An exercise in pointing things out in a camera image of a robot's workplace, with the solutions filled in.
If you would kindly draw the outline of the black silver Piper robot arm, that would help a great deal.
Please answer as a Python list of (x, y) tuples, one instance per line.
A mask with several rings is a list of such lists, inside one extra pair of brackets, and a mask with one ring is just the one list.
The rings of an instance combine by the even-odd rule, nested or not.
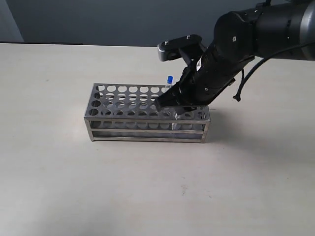
[(255, 8), (222, 15), (208, 47), (202, 45), (199, 35), (191, 34), (164, 41), (157, 48), (161, 61), (181, 58), (186, 63), (179, 81), (155, 99), (158, 111), (174, 108), (183, 114), (207, 106), (237, 74), (242, 78), (234, 99), (240, 101), (252, 75), (244, 68), (256, 57), (260, 62), (253, 71), (270, 59), (315, 59), (315, 3), (293, 0), (272, 5), (265, 1)]

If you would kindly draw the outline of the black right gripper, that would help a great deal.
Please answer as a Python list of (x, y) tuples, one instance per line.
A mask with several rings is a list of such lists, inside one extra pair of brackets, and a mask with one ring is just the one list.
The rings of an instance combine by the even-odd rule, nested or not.
[(187, 66), (175, 84), (154, 100), (156, 109), (182, 107), (182, 114), (212, 103), (246, 65), (246, 59), (232, 62), (209, 47)]

